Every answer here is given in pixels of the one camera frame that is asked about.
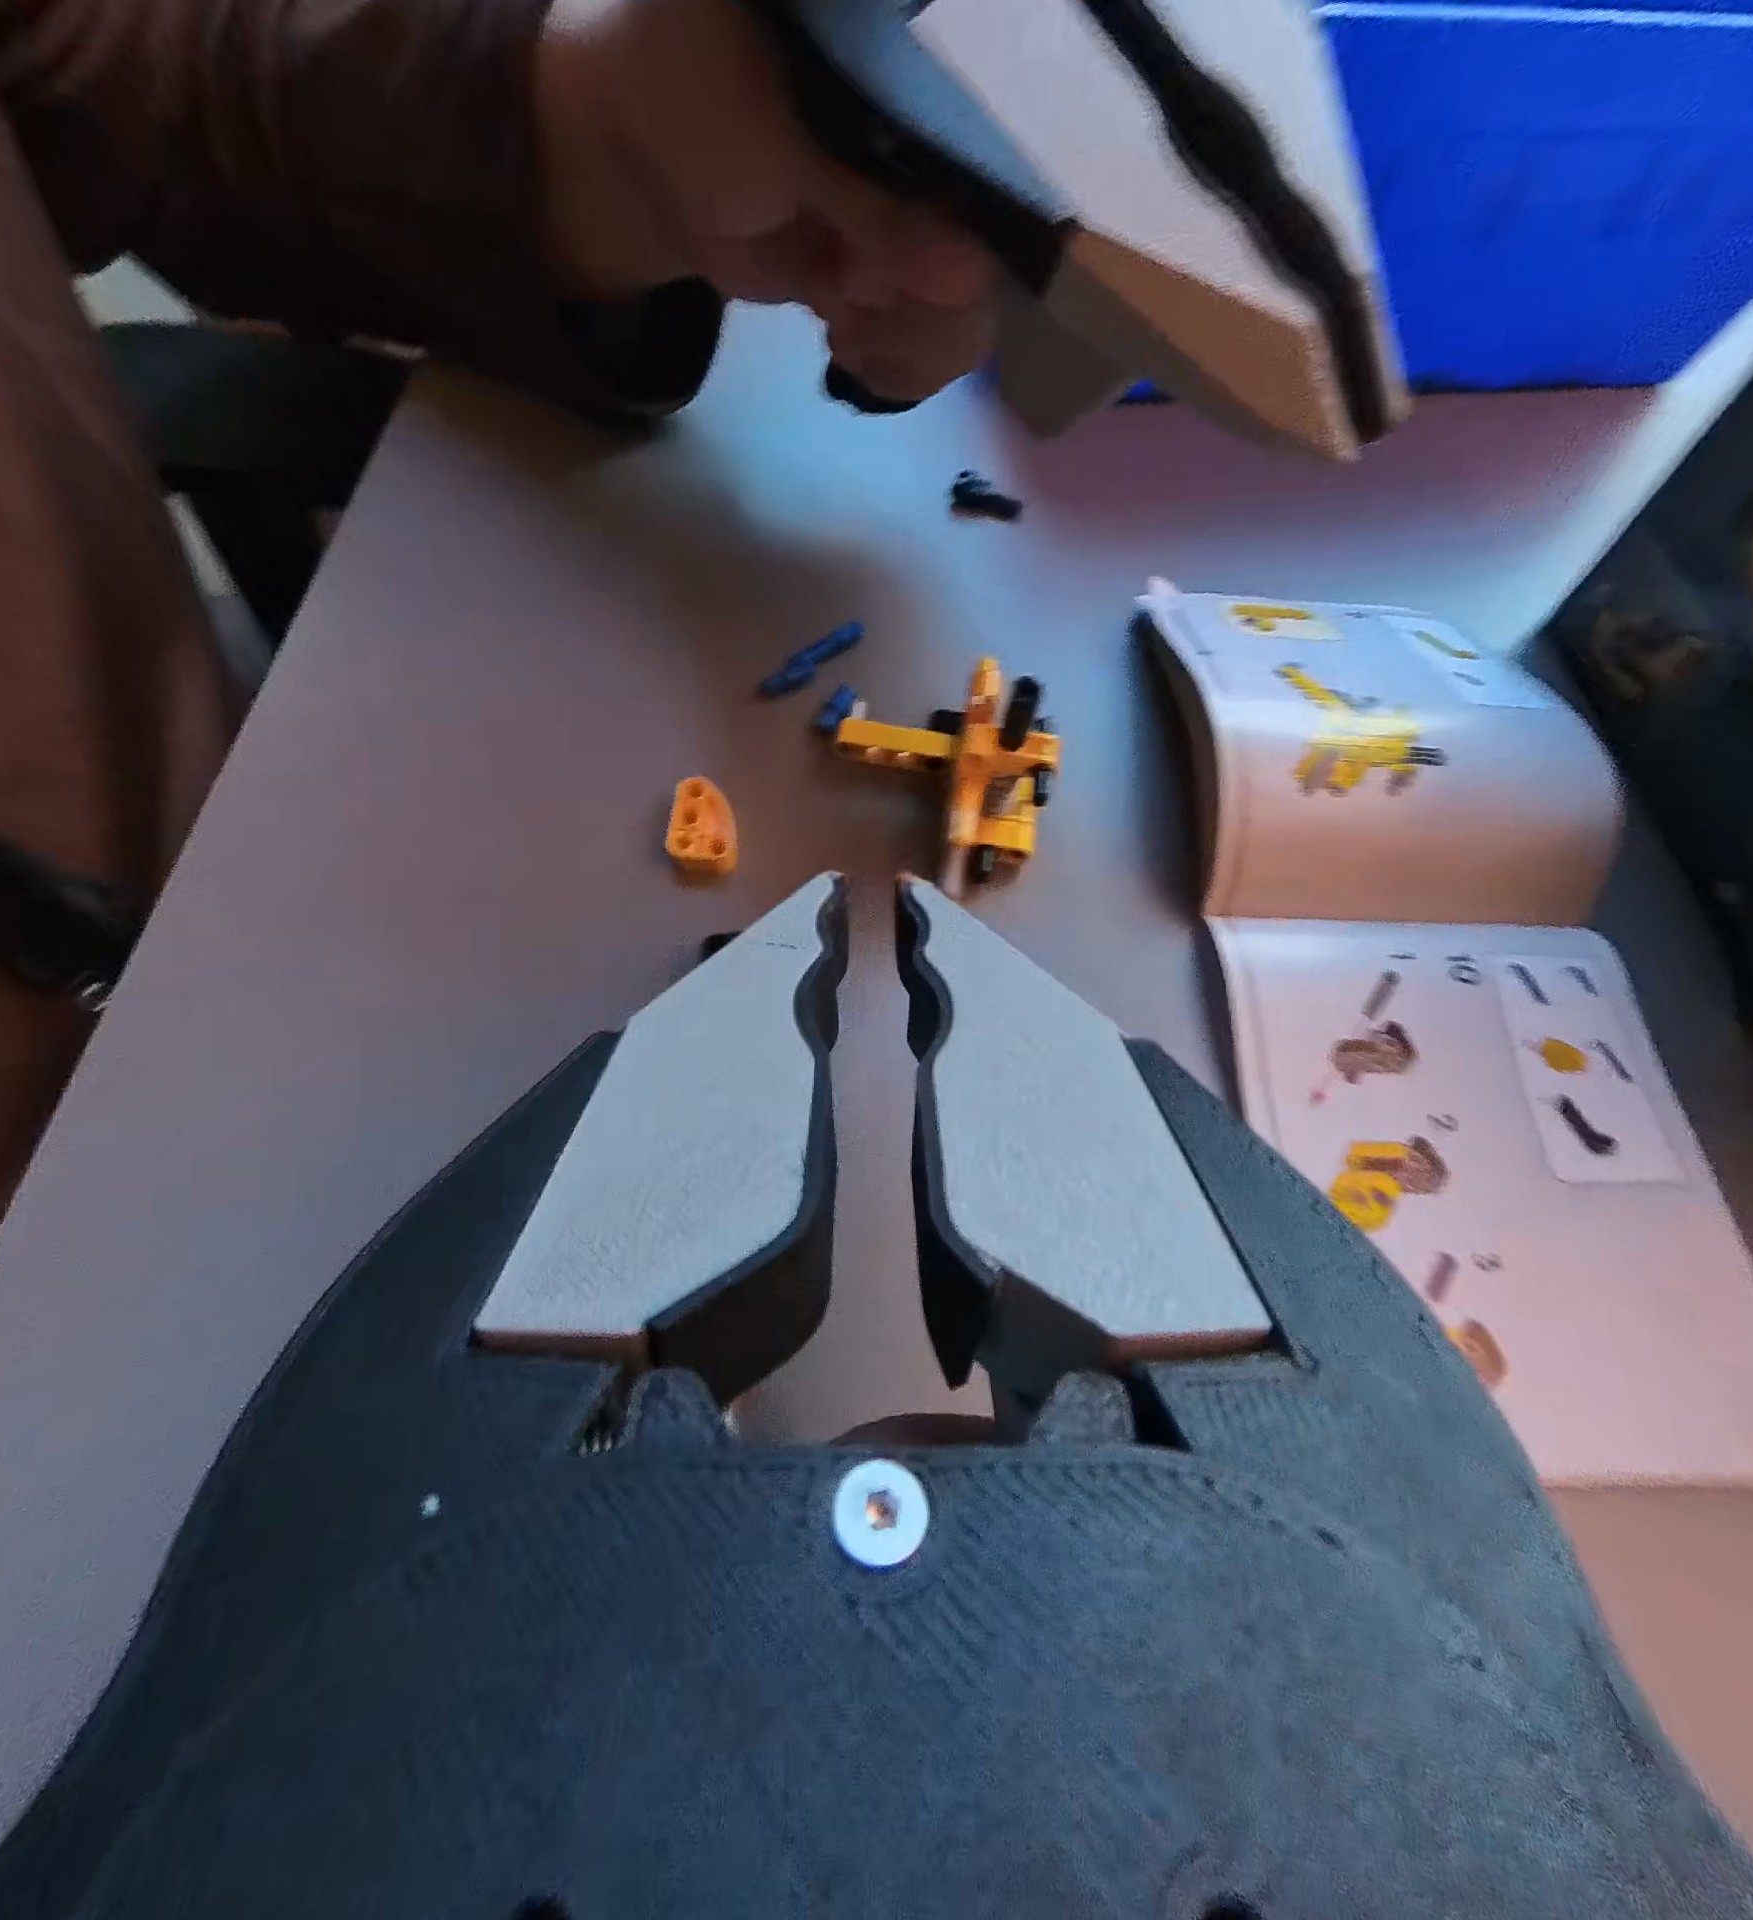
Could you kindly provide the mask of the small yellow rounded lego piece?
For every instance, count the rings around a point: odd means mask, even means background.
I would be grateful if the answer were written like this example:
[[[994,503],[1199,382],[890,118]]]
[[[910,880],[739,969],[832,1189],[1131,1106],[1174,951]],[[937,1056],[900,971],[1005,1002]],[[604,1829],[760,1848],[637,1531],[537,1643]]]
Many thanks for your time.
[[[725,791],[711,779],[677,780],[665,825],[665,853],[675,872],[697,880],[718,880],[737,872],[740,838],[737,816]]]

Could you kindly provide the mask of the blue plastic bin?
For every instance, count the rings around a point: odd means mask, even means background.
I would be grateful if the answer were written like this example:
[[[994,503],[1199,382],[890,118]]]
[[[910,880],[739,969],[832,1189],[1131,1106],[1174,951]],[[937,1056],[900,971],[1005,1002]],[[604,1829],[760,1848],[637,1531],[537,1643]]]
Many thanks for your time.
[[[1313,17],[1418,391],[1658,385],[1753,303],[1753,1]]]

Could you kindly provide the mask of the yellow lego assembly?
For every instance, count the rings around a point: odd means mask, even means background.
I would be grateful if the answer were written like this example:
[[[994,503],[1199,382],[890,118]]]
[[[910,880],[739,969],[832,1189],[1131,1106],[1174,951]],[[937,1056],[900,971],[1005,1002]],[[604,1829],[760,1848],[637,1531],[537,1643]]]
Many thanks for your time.
[[[910,728],[867,718],[866,704],[851,702],[827,739],[847,760],[937,783],[945,893],[962,900],[1032,857],[1061,757],[1032,675],[1009,678],[982,658],[958,708]]]

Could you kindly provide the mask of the person's left forearm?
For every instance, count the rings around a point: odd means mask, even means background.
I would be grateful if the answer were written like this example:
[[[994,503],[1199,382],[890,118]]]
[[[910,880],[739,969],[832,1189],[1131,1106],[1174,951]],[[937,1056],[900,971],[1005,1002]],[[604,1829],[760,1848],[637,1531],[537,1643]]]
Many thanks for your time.
[[[548,3],[0,3],[0,112],[71,264],[323,344],[417,348],[600,422],[701,389],[725,303],[553,264]]]

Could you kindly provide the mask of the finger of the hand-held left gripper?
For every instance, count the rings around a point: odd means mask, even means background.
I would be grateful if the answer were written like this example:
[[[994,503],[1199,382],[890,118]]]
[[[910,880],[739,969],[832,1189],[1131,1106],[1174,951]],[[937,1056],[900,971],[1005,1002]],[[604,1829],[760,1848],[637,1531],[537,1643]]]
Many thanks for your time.
[[[972,3],[950,32],[1074,205],[1040,351],[1015,361],[1054,437],[1146,383],[1234,432],[1354,460],[1318,322],[1253,252],[1237,217],[1177,160],[1115,44],[1127,1]]]
[[[1354,447],[1387,437],[1409,391],[1344,89],[1312,9],[1118,3],[1115,44],[1181,165],[1318,322]]]

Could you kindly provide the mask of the person's left hand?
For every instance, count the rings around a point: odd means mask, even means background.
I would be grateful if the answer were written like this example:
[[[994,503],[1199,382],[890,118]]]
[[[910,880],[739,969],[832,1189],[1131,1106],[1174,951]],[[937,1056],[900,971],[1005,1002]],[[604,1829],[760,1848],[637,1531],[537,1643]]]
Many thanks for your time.
[[[557,1],[532,56],[547,244],[582,296],[701,279],[797,305],[879,401],[921,403],[985,364],[1001,279],[939,209],[827,157],[778,47],[728,1]]]

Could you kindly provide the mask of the black chair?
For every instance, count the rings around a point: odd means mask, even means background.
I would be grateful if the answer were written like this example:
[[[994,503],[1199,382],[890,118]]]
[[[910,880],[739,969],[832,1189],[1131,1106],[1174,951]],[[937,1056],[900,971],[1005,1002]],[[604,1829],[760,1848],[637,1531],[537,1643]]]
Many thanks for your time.
[[[103,322],[102,344],[163,493],[189,509],[276,650],[313,587],[324,524],[352,505],[412,361],[183,321]]]

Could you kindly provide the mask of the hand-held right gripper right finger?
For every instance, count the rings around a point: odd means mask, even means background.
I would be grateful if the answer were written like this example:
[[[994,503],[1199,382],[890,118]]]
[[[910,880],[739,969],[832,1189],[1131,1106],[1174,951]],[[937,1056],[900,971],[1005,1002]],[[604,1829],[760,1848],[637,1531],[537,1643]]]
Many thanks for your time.
[[[1274,1312],[1124,1031],[934,883],[895,883],[922,1311],[1024,1438],[1076,1374],[1256,1354]]]

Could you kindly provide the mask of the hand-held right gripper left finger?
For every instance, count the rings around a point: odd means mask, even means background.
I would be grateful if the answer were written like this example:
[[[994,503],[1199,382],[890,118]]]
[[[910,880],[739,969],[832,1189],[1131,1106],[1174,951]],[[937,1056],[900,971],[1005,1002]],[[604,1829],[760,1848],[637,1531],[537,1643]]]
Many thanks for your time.
[[[475,1346],[697,1376],[720,1407],[830,1305],[847,881],[824,872],[623,1023]]]

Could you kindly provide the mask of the lego instruction booklet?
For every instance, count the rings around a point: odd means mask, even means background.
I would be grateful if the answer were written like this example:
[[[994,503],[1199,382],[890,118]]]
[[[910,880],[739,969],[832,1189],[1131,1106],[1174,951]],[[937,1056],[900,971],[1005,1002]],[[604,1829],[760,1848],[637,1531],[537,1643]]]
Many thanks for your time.
[[[1587,923],[1605,748],[1427,613],[1163,579],[1135,613],[1191,739],[1246,1123],[1547,1484],[1753,1489],[1753,1258]]]

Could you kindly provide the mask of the black lego box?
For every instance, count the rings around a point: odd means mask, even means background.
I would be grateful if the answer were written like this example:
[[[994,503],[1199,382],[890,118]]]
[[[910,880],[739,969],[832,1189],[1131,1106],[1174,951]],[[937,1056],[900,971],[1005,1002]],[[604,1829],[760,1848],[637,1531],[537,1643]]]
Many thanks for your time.
[[[1753,1023],[1753,378],[1544,637]]]

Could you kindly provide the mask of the person's brown clothing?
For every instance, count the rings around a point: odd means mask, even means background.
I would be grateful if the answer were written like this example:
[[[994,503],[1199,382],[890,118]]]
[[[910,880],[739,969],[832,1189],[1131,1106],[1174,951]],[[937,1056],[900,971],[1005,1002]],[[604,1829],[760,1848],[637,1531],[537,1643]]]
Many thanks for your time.
[[[192,569],[0,112],[0,1223],[237,718]]]

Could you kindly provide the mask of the long blue lego pin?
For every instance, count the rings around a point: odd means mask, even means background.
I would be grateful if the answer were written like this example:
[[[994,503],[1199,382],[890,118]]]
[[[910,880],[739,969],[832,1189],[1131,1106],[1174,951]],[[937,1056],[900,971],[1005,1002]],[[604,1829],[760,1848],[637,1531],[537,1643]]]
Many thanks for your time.
[[[755,692],[760,699],[783,699],[815,683],[820,672],[835,660],[841,660],[864,642],[864,623],[860,620],[841,622],[815,642],[793,651],[773,672],[765,673]]]

